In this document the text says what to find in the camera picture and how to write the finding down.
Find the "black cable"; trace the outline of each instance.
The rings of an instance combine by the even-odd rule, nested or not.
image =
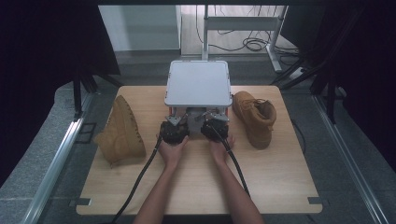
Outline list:
[[[250,14],[250,12],[251,12],[253,9],[255,9],[255,7],[256,7],[256,6],[253,6],[253,7],[251,8],[251,10],[247,13],[247,16],[248,16],[248,14]]]
[[[277,49],[286,49],[286,48],[281,48],[281,47],[276,47]],[[295,50],[297,50],[297,49],[295,49]],[[291,53],[291,52],[290,52]]]
[[[306,152],[306,142],[305,142],[305,137],[303,135],[303,132],[298,127],[298,125],[297,125],[297,123],[296,123],[296,121],[294,119],[291,119],[291,123],[294,125],[294,127],[296,127],[297,131],[300,133],[301,138],[303,138],[303,154],[305,154],[305,152]]]
[[[306,215],[306,217],[308,217],[310,223],[313,223],[313,224],[317,223],[317,222],[311,217],[311,215]]]
[[[270,85],[276,85],[279,86],[282,83],[282,80],[284,80],[286,77],[289,77],[292,72],[294,72],[303,62],[305,58],[300,58],[297,62],[295,62],[292,66],[288,67],[286,71],[284,71],[281,75],[277,76],[271,83]]]
[[[204,41],[202,41],[201,37],[199,36],[199,32],[198,32],[198,6],[197,5],[195,5],[195,28],[197,30],[199,40],[201,41],[201,43],[204,43]]]
[[[269,42],[266,40],[263,40],[263,39],[260,39],[257,37],[250,37],[250,36],[248,38],[244,39],[243,43],[244,43],[245,47],[251,51],[260,51],[262,49],[265,49],[265,47],[269,44]],[[250,47],[249,45],[253,45],[253,46],[256,45],[259,47],[257,49],[254,49],[254,48]]]
[[[218,13],[217,13],[217,11],[216,11],[216,5],[214,5],[214,8],[215,8],[215,16],[218,16]],[[220,6],[220,12],[223,14],[223,16],[225,16],[224,12],[223,12],[222,9],[221,9],[221,6]],[[227,34],[232,33],[232,32],[234,32],[234,30],[226,31],[226,32],[224,32],[224,33],[221,33],[221,32],[218,30],[218,34],[219,34],[219,35],[227,35]]]
[[[155,154],[158,151],[158,147],[160,146],[161,141],[163,140],[163,138],[161,136],[158,137],[157,139],[157,144],[154,147],[154,150],[151,153],[151,156],[148,159],[148,162],[146,163],[146,165],[143,167],[142,171],[140,172],[139,176],[137,177],[136,181],[134,182],[134,187],[131,190],[131,193],[129,194],[128,198],[126,199],[124,205],[122,206],[122,208],[120,209],[120,211],[114,216],[113,220],[111,222],[108,223],[104,223],[104,224],[116,224],[117,219],[119,219],[119,217],[121,216],[122,212],[125,210],[125,208],[128,206],[129,202],[132,200],[132,197],[134,196],[134,192],[137,189],[137,186],[140,183],[140,180],[142,179],[143,175],[145,174],[145,172],[147,171],[147,169],[149,168],[149,165],[151,164],[152,160],[155,157]]]
[[[270,13],[270,8],[268,7],[267,8],[267,17],[268,17],[268,14]]]
[[[233,164],[235,165],[236,171],[239,174],[239,177],[241,178],[241,182],[242,182],[242,186],[244,187],[245,192],[247,193],[247,195],[250,197],[250,192],[248,191],[248,185],[245,181],[244,175],[242,174],[242,170],[241,167],[239,166],[238,161],[236,160],[235,155],[233,154],[233,152],[231,151],[230,145],[228,144],[227,139],[224,139],[221,137],[221,135],[218,133],[218,131],[213,127],[210,126],[212,128],[212,130],[218,135],[219,140],[221,141],[221,143],[224,145],[228,155],[230,155],[231,159],[233,160]]]
[[[259,13],[257,13],[257,17],[260,17],[260,12],[262,11],[262,6],[259,7]]]

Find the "gray carpet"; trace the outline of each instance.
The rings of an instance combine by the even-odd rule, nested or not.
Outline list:
[[[161,58],[159,62],[151,60],[150,63],[128,63],[128,60],[124,60],[120,63],[122,75],[114,78],[124,85],[166,85],[169,63],[174,59]],[[268,85],[276,77],[266,58],[219,59],[228,61],[232,85]],[[106,125],[118,89],[99,77],[95,79],[99,92],[94,95],[84,128],[88,130],[96,124],[94,134],[97,134]],[[267,223],[374,223],[308,92],[311,81],[282,91],[282,95],[290,118],[297,124],[295,130],[323,201],[323,211],[310,216],[266,214],[264,219]],[[55,105],[46,123],[14,173],[0,189],[0,223],[21,221],[73,118],[72,99],[70,84],[56,92]],[[396,174],[351,120],[341,102],[335,105],[335,119],[357,164],[383,205],[389,222],[395,223]],[[88,134],[81,134],[73,145],[39,223],[100,223],[111,220],[109,216],[80,216],[76,213],[76,207],[69,205],[79,197],[96,151],[96,145],[90,140]],[[133,217],[125,216],[118,223],[131,223],[132,220]],[[167,216],[163,223],[230,221],[229,216]]]

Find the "boot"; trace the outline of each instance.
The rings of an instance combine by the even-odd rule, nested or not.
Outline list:
[[[137,129],[134,113],[121,95],[114,101],[108,123],[96,135],[94,143],[99,145],[110,164],[126,158],[146,157],[145,145]]]
[[[233,112],[244,122],[247,139],[258,149],[268,147],[272,139],[276,110],[271,102],[255,99],[246,91],[233,96]]]

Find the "wooden table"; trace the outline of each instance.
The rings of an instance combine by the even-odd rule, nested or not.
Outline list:
[[[125,202],[134,182],[156,143],[156,133],[168,115],[164,105],[165,86],[121,87],[136,117],[144,140],[147,157],[134,163],[122,161],[110,168],[97,150],[80,198],[91,199],[90,205],[78,205],[81,215],[114,215]],[[288,111],[275,86],[232,86],[232,92],[248,91],[255,98],[270,100],[277,113],[273,139],[265,150],[250,145],[243,123],[229,109],[230,131],[236,142],[233,153],[238,159],[251,198],[262,214],[319,213],[321,204],[311,204],[309,197],[318,197],[306,165]],[[239,179],[231,159],[233,173]],[[129,206],[123,214],[136,214],[163,170],[163,159],[157,155],[146,171]],[[208,151],[208,142],[201,135],[191,136],[184,150],[172,183],[168,215],[228,214],[218,171]]]

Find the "black curtain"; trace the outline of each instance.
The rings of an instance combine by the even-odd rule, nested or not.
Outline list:
[[[0,186],[47,118],[59,87],[76,72],[120,73],[98,6],[55,2],[0,3]]]
[[[396,6],[368,1],[336,59],[344,107],[396,171]]]

